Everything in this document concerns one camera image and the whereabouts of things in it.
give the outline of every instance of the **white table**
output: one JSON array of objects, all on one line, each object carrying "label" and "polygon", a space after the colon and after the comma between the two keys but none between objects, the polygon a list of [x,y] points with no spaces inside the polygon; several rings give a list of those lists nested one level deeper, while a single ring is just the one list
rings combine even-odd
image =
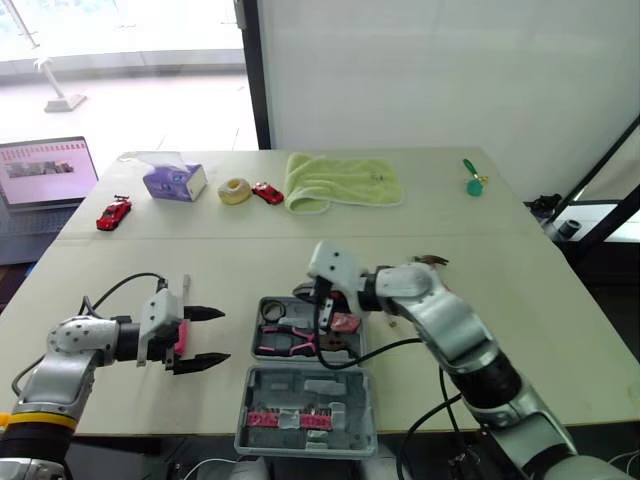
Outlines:
[{"label": "white table", "polygon": [[[305,217],[259,199],[219,204],[211,187],[228,176],[281,185],[286,156],[185,155],[205,163],[214,184],[194,205],[148,199],[139,178],[131,177],[139,166],[114,164],[0,317],[1,338],[23,339],[3,342],[3,358],[10,354],[12,361],[0,362],[0,383],[6,385],[0,389],[0,410],[14,402],[8,386],[17,366],[42,353],[48,329],[75,313],[83,294],[95,299],[120,278],[143,270],[166,275],[170,287],[180,291],[182,274],[190,273],[191,302],[218,307],[227,316],[194,324],[188,354],[220,351],[231,358],[184,376],[172,376],[159,364],[99,369],[78,433],[234,433],[246,371],[254,363],[249,349],[259,298],[287,295],[306,280],[316,242],[333,237],[370,268],[415,254],[448,258],[444,280],[475,307],[562,422],[639,417],[640,404],[632,397],[639,378],[635,359],[479,150],[378,152],[394,162],[407,188],[406,205],[395,209],[334,206],[324,215]],[[463,156],[492,177],[479,199],[464,192],[466,174],[457,168]],[[117,231],[97,232],[96,215],[114,193],[130,194],[134,209]],[[336,225],[347,227],[336,231]],[[149,279],[136,281],[101,311],[135,315],[153,285]],[[372,348],[413,334],[406,322],[392,329],[380,315],[371,317]],[[421,345],[387,352],[366,368],[374,377],[381,432],[406,430],[441,401],[436,364]],[[457,406],[456,414],[463,428],[477,427],[464,407]],[[444,414],[424,426],[449,428]]]}]

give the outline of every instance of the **cloth towel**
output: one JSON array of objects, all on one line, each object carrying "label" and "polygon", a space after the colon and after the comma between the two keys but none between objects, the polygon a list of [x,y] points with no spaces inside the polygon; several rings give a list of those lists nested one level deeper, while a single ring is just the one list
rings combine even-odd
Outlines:
[{"label": "cloth towel", "polygon": [[386,160],[339,160],[294,153],[287,162],[285,206],[296,214],[326,212],[331,202],[371,207],[402,204],[404,191]]}]

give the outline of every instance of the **green toy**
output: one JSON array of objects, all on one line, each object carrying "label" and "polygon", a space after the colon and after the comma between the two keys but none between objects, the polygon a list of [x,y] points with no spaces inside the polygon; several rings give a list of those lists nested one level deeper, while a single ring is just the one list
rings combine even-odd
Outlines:
[{"label": "green toy", "polygon": [[473,163],[471,163],[470,160],[467,160],[465,158],[462,160],[462,163],[464,163],[464,166],[467,167],[467,170],[469,170],[469,172],[471,172],[471,175],[473,175],[473,179],[469,180],[469,182],[467,183],[467,193],[473,197],[479,197],[480,195],[482,195],[482,191],[484,190],[484,183],[489,180],[489,177],[479,176],[476,167],[473,166]]}]

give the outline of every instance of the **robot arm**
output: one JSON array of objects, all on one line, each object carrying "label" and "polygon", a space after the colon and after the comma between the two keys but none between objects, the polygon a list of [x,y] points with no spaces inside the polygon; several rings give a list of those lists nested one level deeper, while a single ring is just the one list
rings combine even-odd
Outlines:
[{"label": "robot arm", "polygon": [[378,267],[370,274],[349,253],[320,242],[309,275],[319,292],[331,286],[340,290],[360,316],[382,310],[409,320],[473,417],[523,477],[629,478],[598,459],[577,456],[562,424],[511,365],[471,306],[447,289],[433,267],[409,263]]},{"label": "robot arm", "polygon": [[117,361],[162,361],[174,374],[205,370],[229,355],[175,354],[179,326],[223,316],[207,307],[184,307],[166,286],[143,306],[140,323],[129,317],[72,317],[47,336],[47,353],[18,398],[0,435],[0,480],[63,480],[64,457],[94,382],[97,367]]}]

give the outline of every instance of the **tissue box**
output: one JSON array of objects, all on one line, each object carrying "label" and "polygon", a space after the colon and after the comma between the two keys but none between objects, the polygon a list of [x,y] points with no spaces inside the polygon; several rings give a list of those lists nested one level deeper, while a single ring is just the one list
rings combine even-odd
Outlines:
[{"label": "tissue box", "polygon": [[154,198],[194,202],[207,184],[202,165],[187,165],[187,170],[171,166],[154,167],[142,181]]}]

